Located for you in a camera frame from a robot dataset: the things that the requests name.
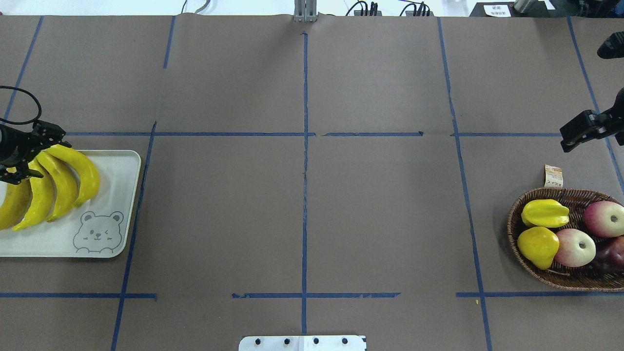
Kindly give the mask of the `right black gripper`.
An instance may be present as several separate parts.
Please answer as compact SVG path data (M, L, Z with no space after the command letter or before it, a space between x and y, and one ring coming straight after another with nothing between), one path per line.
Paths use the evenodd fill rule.
M624 145L624 89L616 95L613 106L604 114L585 110L560 128L564 153L570 153L575 147L591 140L615 136L619 146Z

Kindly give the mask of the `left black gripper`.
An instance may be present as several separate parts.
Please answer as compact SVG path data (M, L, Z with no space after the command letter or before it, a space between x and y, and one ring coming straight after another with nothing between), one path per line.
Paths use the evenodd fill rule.
M17 186L33 177L44 178L40 171L29 169L28 162L37 156L37 151L54 145L72 148L72 144L64 140L65 136L62 127L42 120L34 122L32 134L1 125L0 180Z

